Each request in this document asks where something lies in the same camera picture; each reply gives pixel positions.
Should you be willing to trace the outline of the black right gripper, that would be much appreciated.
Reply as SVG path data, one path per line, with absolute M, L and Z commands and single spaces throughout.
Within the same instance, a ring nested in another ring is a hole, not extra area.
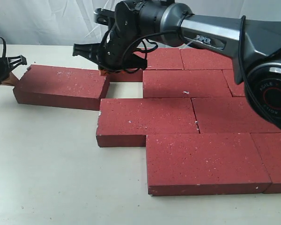
M 146 69 L 147 60 L 134 54 L 139 43 L 135 33 L 121 33 L 114 25 L 100 43 L 74 44 L 73 56 L 82 56 L 97 64 L 100 76 L 107 76 L 108 72 Z

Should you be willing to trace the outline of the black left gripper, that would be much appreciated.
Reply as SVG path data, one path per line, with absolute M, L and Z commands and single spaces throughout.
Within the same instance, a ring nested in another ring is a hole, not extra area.
M 1 57 L 0 58 L 0 85 L 16 86 L 18 78 L 13 74 L 13 70 L 19 65 L 27 65 L 24 56 Z

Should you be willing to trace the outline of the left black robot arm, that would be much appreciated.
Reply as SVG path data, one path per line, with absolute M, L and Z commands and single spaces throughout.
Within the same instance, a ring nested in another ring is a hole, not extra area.
M 19 78 L 14 70 L 19 66 L 26 66 L 27 60 L 23 55 L 7 56 L 7 44 L 3 37 L 0 37 L 0 86 L 16 86 Z

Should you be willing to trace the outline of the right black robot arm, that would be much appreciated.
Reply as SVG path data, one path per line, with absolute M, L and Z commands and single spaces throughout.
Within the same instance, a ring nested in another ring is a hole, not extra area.
M 147 68 L 140 44 L 186 45 L 232 61 L 234 81 L 244 85 L 250 107 L 281 130 L 281 22 L 196 15 L 173 0 L 123 0 L 114 10 L 98 8 L 96 23 L 108 30 L 99 43 L 75 44 L 82 56 L 108 73 Z

